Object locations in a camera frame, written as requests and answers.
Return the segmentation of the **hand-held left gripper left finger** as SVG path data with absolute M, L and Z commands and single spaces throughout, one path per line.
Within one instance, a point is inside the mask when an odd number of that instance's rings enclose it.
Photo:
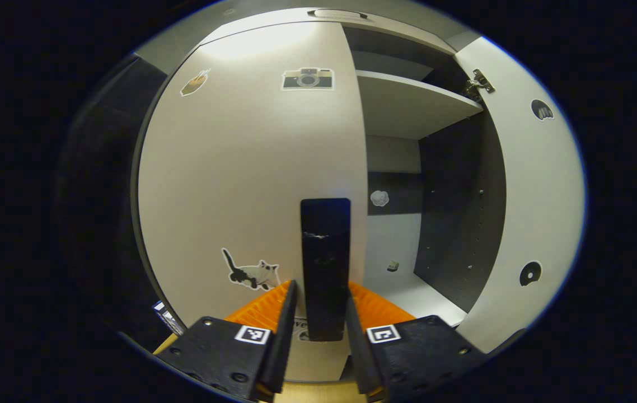
M 296 304 L 296 282 L 286 281 L 225 319 L 200 318 L 155 355 L 231 400 L 272 402 L 283 388 Z

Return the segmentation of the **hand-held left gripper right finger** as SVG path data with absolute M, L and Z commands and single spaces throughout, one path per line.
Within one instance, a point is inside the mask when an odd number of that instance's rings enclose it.
M 435 402 L 439 388 L 488 360 L 439 316 L 415 318 L 353 282 L 345 319 L 358 390 L 369 402 Z

